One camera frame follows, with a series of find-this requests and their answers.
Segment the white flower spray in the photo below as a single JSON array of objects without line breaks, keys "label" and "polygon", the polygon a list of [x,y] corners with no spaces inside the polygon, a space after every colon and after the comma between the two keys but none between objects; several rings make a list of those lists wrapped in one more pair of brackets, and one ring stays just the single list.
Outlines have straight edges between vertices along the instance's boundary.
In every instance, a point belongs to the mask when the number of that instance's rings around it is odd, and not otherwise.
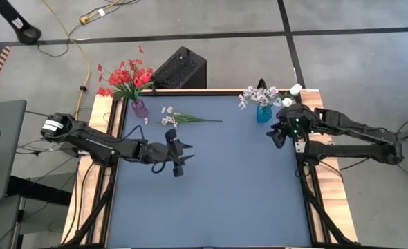
[{"label": "white flower spray", "polygon": [[255,89],[252,86],[243,90],[239,96],[238,108],[243,110],[248,104],[254,104],[259,107],[280,106],[283,96],[276,87]]},{"label": "white flower spray", "polygon": [[222,120],[210,120],[205,118],[199,118],[186,113],[175,112],[173,106],[163,107],[161,113],[165,114],[165,117],[161,118],[160,123],[163,126],[172,125],[175,129],[178,128],[180,123],[193,123],[193,122],[222,122]]}]

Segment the grey desk top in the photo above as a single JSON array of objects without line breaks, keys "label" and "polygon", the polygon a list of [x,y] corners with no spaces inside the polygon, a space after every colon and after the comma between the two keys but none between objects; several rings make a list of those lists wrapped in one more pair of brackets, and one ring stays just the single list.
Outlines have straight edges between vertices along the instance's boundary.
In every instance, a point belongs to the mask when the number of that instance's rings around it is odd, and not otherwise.
[{"label": "grey desk top", "polygon": [[27,102],[0,102],[0,199],[6,195]]}]

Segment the purple glass vase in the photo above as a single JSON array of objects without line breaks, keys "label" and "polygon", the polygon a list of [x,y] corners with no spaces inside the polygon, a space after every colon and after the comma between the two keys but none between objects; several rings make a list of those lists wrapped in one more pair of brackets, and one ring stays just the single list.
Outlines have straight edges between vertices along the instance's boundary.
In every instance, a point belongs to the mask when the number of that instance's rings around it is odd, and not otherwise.
[{"label": "purple glass vase", "polygon": [[131,108],[138,118],[146,118],[148,116],[148,109],[141,99],[133,100],[131,102]]}]

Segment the black perforated box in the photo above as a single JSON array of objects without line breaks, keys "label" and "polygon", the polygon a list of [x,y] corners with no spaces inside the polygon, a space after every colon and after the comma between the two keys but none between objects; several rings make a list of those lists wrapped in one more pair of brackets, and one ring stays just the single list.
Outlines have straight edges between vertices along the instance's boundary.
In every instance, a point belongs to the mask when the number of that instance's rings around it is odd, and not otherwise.
[{"label": "black perforated box", "polygon": [[152,75],[153,89],[206,89],[207,60],[181,46]]}]

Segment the blue glass vase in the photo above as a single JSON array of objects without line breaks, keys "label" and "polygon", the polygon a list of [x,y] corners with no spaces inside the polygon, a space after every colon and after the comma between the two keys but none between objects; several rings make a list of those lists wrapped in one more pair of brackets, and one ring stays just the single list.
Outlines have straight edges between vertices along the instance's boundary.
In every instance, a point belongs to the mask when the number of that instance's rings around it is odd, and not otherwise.
[{"label": "blue glass vase", "polygon": [[272,117],[272,105],[258,105],[256,112],[256,120],[258,123],[268,122]]}]

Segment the wooden table board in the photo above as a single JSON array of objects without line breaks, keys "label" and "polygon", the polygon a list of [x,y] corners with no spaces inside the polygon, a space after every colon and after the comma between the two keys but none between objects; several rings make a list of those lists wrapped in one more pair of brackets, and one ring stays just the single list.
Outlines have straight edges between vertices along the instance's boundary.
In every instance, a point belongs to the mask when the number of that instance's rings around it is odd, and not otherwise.
[{"label": "wooden table board", "polygon": [[[178,93],[180,95],[186,95],[190,93],[192,95],[199,94],[235,94],[238,95],[242,92],[242,89],[160,89],[155,90],[158,96],[173,95]],[[302,89],[300,91],[300,97],[302,104],[307,105],[309,108],[314,109],[323,108],[322,97],[319,89]],[[97,95],[93,103],[93,110],[89,120],[89,126],[99,131],[110,131],[113,136],[118,135],[118,127],[124,121],[124,100],[114,100],[111,97],[103,97]],[[110,120],[110,111],[118,112]],[[312,134],[309,136],[310,140],[315,140],[323,143],[333,144],[331,136]],[[85,222],[88,215],[91,213],[93,206],[97,203],[101,195],[106,190],[106,185],[109,181],[110,169],[101,169],[99,166],[94,165],[89,169],[92,160],[90,156],[81,156],[78,163],[77,176],[75,177],[75,185],[73,188],[73,195],[68,208],[68,216],[64,225],[62,233],[61,243],[66,243],[72,239],[77,230],[77,219],[80,217],[80,222]],[[346,191],[344,189],[343,180],[339,173],[339,164],[336,158],[327,158],[324,163],[316,167],[316,174],[319,185],[319,193],[315,194],[317,197],[322,198],[322,203],[326,213],[333,220],[335,225],[344,233],[344,235],[352,241],[358,241],[353,219],[349,209],[349,203],[346,197]],[[86,235],[81,244],[85,243],[99,243],[102,241],[101,236],[106,232],[102,232],[102,228],[106,228],[106,208],[102,208],[96,222],[92,225],[89,232],[92,232],[92,239],[89,239]],[[310,206],[310,213],[313,215],[315,223],[315,235],[317,242],[327,242],[327,239],[322,239],[321,236],[329,238],[332,242],[336,243],[333,235],[326,232],[322,232],[323,225],[320,217],[315,213],[315,208]]]}]

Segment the black diagonal frame strut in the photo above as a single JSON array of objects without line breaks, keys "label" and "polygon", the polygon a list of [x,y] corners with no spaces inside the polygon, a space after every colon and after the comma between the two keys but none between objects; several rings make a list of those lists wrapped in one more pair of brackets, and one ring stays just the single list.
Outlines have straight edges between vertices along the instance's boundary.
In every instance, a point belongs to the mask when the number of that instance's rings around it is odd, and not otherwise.
[{"label": "black diagonal frame strut", "polygon": [[311,192],[311,190],[308,187],[308,184],[306,181],[303,181],[303,190],[306,194],[306,198],[308,202],[315,208],[317,211],[321,221],[323,221],[326,225],[326,228],[328,231],[333,235],[333,237],[336,239],[336,241],[339,244],[354,244],[353,241],[348,239],[342,231],[334,224],[332,219],[330,218],[329,215],[325,212],[324,208],[319,204],[317,199],[315,198],[314,194]]},{"label": "black diagonal frame strut", "polygon": [[100,200],[93,206],[91,213],[87,217],[86,221],[83,223],[80,229],[75,231],[74,236],[72,237],[71,240],[68,242],[64,243],[65,246],[78,246],[80,245],[82,239],[85,237],[87,232],[90,230],[91,226],[96,222],[96,219],[98,217],[98,214],[102,210],[102,208],[111,202],[112,196],[113,196],[113,186],[114,186],[114,181],[115,181],[115,173],[116,169],[112,169],[110,176],[109,176],[109,182],[106,187],[105,192],[103,193],[102,197]]}]

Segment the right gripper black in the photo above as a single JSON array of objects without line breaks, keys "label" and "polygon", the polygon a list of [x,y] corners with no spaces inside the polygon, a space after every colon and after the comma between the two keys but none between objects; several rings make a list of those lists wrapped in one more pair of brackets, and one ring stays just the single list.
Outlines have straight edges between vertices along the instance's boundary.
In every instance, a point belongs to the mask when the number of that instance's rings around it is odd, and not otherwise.
[{"label": "right gripper black", "polygon": [[276,148],[281,149],[288,137],[303,137],[314,132],[317,116],[305,105],[283,107],[276,114],[278,124],[272,125],[266,135],[271,137]]}]

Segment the black desk base beam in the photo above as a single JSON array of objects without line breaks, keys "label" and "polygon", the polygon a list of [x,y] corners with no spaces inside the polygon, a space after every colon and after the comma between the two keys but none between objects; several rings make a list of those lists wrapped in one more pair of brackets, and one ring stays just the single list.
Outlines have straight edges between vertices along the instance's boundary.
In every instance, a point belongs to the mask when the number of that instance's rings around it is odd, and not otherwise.
[{"label": "black desk base beam", "polygon": [[20,196],[25,199],[35,199],[47,203],[69,206],[72,194],[63,189],[42,185],[38,181],[11,176],[6,196]]}]

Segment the black stand leg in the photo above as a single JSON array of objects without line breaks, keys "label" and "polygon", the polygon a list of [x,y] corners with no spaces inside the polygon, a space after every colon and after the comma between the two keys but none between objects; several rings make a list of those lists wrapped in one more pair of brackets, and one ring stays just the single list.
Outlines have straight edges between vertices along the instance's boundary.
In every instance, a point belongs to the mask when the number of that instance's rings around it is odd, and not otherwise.
[{"label": "black stand leg", "polygon": [[9,23],[20,43],[33,45],[41,37],[41,30],[28,23],[8,0],[0,0],[0,15]]}]

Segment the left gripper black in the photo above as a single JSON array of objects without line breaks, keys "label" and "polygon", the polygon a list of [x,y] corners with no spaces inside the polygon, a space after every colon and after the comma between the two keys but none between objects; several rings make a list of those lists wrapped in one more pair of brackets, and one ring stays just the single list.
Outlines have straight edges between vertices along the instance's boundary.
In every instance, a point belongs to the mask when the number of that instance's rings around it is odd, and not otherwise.
[{"label": "left gripper black", "polygon": [[184,174],[183,165],[185,161],[194,157],[194,154],[183,156],[184,149],[192,148],[192,145],[181,142],[177,139],[175,129],[170,129],[165,133],[166,143],[148,143],[145,140],[145,135],[141,131],[142,145],[140,149],[140,157],[142,162],[152,164],[151,171],[154,174],[159,174],[164,170],[168,161],[173,162],[173,175],[180,177]]}]

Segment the grey cabinet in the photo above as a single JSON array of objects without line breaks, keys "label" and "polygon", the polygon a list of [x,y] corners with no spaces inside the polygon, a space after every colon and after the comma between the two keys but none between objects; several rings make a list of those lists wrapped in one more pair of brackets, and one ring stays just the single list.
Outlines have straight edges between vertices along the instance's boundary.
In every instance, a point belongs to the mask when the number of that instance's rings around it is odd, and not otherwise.
[{"label": "grey cabinet", "polygon": [[21,249],[23,236],[19,234],[19,219],[22,217],[21,197],[9,196],[0,199],[0,249]]}]

